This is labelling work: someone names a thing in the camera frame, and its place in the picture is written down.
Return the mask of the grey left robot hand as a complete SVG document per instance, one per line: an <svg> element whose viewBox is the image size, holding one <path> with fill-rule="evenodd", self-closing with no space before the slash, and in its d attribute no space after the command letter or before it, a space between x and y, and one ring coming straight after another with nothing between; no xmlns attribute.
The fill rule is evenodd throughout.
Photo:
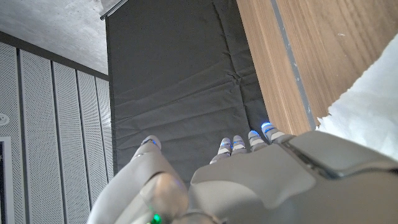
<svg viewBox="0 0 398 224"><path fill-rule="evenodd" d="M100 193L89 223L396 223L397 162L320 131L271 123L224 138L185 185L146 137Z"/></svg>

